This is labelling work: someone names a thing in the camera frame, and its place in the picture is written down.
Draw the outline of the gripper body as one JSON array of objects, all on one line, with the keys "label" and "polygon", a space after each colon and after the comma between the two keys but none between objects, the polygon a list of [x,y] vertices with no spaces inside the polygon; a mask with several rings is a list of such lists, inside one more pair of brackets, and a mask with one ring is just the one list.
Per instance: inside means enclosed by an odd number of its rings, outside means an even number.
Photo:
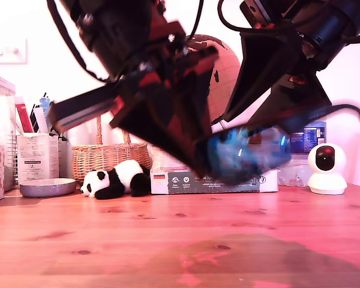
[{"label": "gripper body", "polygon": [[242,1],[240,9],[250,25],[239,33],[299,34],[302,58],[290,70],[324,70],[360,38],[360,1]]},{"label": "gripper body", "polygon": [[191,48],[181,24],[167,21],[163,8],[68,8],[67,13],[108,77],[100,88],[52,103],[49,119],[58,131],[111,112],[120,87],[161,86],[174,92],[185,71],[214,69],[218,59],[214,46]]}]

